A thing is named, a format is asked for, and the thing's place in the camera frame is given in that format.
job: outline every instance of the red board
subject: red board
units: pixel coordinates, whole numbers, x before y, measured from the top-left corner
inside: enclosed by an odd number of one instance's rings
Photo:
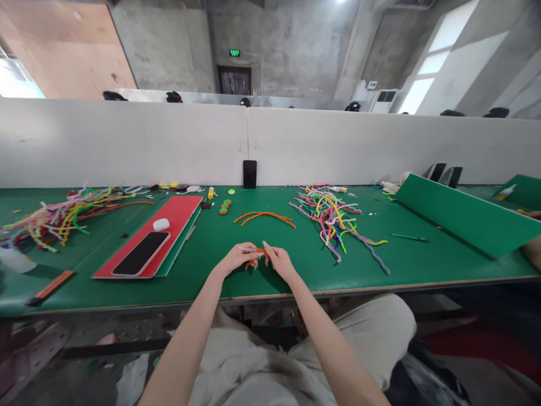
[[[109,260],[94,274],[95,279],[148,279],[153,277],[169,250],[182,233],[182,230],[190,220],[190,217],[201,202],[201,196],[172,196],[165,204],[134,234]],[[116,276],[112,275],[113,269],[129,254],[148,233],[153,232],[153,224],[156,220],[166,218],[169,220],[169,228],[165,230],[171,237],[165,242],[156,256],[148,264],[139,276]]]

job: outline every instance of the person's right hand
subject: person's right hand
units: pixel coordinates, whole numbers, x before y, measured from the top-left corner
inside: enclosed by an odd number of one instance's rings
[[[286,281],[288,285],[298,276],[297,271],[293,267],[287,251],[283,248],[271,247],[265,241],[263,246],[267,255],[265,256],[265,264],[268,265],[269,260],[272,262],[274,270]]]

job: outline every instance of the green pen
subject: green pen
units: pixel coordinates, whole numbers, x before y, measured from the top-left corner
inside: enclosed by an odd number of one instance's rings
[[[394,236],[394,237],[407,238],[409,240],[417,240],[417,241],[428,242],[428,240],[426,238],[423,238],[423,237],[412,237],[412,236],[405,236],[405,235],[402,235],[402,234],[393,234],[393,233],[391,233],[391,235]]]

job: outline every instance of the smartphone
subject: smartphone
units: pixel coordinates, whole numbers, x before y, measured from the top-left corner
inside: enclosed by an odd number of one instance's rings
[[[456,189],[458,185],[458,181],[460,180],[460,175],[462,175],[462,167],[461,166],[453,166],[450,169],[450,177],[449,177],[449,183],[447,186]]]
[[[258,173],[258,162],[248,160],[242,161],[242,172],[244,175],[244,189],[255,189]]]
[[[118,276],[140,275],[156,256],[165,242],[171,237],[168,232],[150,232],[132,251],[113,269]]]
[[[430,167],[427,178],[439,182],[447,164],[434,164]]]

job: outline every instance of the green table surface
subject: green table surface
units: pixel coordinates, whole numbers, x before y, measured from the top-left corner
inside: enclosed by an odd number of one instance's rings
[[[206,195],[208,188],[199,195]],[[319,238],[319,226],[291,207],[299,188],[216,187],[215,206],[203,210],[196,228],[184,244],[167,277],[150,280],[93,280],[92,275],[125,242],[124,233],[132,235],[150,215],[171,196],[156,194],[152,205],[132,205],[107,215],[81,221],[91,236],[73,232],[65,248],[58,253],[32,247],[28,255],[39,265],[25,274],[2,269],[0,272],[0,317],[36,315],[74,311],[127,309],[131,307],[167,306],[195,299],[207,275],[231,247],[251,241],[262,248],[262,240],[285,248],[299,275],[315,293],[347,293],[425,289],[468,283],[492,283],[503,280],[535,278],[539,274],[520,251],[491,259],[453,235],[436,227],[384,196],[381,189],[350,187],[358,197],[340,195],[347,203],[358,203],[363,215],[357,216],[359,234],[374,241],[388,240],[375,247],[376,253],[391,270],[386,275],[364,245],[352,235],[344,236],[347,254],[337,263]],[[463,189],[488,198],[493,187]],[[39,202],[53,204],[65,201],[69,189],[0,189],[0,224],[9,224],[39,208]],[[224,199],[233,203],[226,215],[218,208]],[[250,220],[243,227],[233,223],[250,211],[272,211],[293,219],[297,229],[268,216]],[[389,235],[397,233],[419,236],[430,242],[407,240]],[[25,302],[49,281],[65,270],[76,274],[56,290],[39,307]],[[238,269],[225,280],[222,298],[263,299],[283,297],[291,291],[285,282],[260,261],[255,271]]]

